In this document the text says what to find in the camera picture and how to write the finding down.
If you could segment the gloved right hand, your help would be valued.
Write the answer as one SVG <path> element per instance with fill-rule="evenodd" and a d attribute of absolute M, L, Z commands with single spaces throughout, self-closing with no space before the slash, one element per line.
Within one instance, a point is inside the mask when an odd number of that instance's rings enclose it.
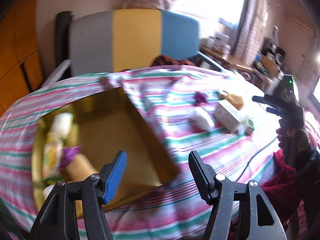
<path fill-rule="evenodd" d="M 304 129 L 304 112 L 295 95 L 288 92 L 284 97 L 289 104 L 287 116 L 279 120 L 276 130 L 279 147 L 283 151 L 284 163 L 296 170 L 302 169 L 312 156 L 312 147 Z"/>

